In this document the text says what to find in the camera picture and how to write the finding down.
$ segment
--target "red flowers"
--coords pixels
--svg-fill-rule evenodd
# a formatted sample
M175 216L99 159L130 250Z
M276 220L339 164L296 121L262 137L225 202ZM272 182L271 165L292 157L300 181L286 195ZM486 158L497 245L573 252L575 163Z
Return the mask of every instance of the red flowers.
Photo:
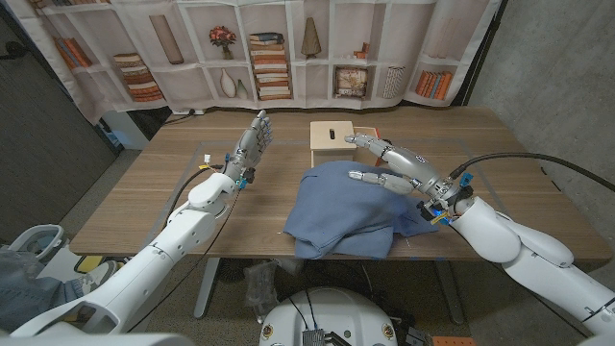
M234 40L237 39L237 36L225 26L216 26L209 31L209 39L211 40L211 44L219 47L234 44Z

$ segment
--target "white vase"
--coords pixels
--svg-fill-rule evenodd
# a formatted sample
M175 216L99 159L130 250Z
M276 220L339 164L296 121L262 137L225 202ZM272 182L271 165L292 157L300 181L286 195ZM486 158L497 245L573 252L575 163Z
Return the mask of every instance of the white vase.
M229 76L226 68L222 69L222 77L220 77L220 86L222 87L222 92L224 92L227 97L235 97L237 94L237 87L234 84L233 78Z
M237 80L237 97L242 100L248 99L248 90L246 89L246 86L243 85L241 80Z

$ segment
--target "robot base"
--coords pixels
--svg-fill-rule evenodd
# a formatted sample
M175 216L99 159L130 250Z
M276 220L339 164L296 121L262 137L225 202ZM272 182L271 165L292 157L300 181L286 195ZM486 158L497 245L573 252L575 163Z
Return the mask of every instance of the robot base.
M286 299L265 318L260 331L260 346L304 345L302 332L306 325L297 309L306 318L310 330L315 329L315 320L318 329L324 330L325 334L334 332L350 345L397 345L391 320L367 298L337 287L311 288L308 294L313 319L306 292L295 293L290 299L296 309L290 299Z

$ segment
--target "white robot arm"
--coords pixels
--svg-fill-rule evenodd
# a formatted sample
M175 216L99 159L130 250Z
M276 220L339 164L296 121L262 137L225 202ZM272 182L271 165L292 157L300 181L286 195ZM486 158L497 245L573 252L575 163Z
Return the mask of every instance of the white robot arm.
M229 155L223 173L213 173L190 190L188 201L171 213L166 227L150 244L96 290L44 312L11 336L120 334L132 328L136 312L173 266L212 238L216 221L230 211L227 201L244 181L252 182L254 167L271 139L269 118L261 111ZM91 317L79 325L62 322L78 312Z
M420 155L372 136L345 139L369 148L409 181L357 171L349 172L350 178L400 194L413 189L428 194L430 200L417 206L426 219L446 218L481 257L501 263L512 279L567 310L592 333L614 333L615 292L576 268L572 252L559 240L493 210L479 197L472 197L471 188L441 178Z

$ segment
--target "bookshelf backdrop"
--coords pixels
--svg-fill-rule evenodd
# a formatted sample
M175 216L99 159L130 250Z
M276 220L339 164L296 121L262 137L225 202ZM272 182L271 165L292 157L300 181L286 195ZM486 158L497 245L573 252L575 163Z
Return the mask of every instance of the bookshelf backdrop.
M402 99L448 106L499 6L499 0L31 1L8 3L91 122L108 110L162 106L364 109ZM226 48L211 43L217 26L234 34ZM255 36L264 33L280 35L268 43L283 49L265 61L254 58L268 49L271 37ZM227 50L231 60L224 59ZM125 55L137 56L133 65L117 62ZM274 62L267 66L278 74L262 74L263 62ZM366 74L367 83L349 70ZM271 77L279 73L286 76Z

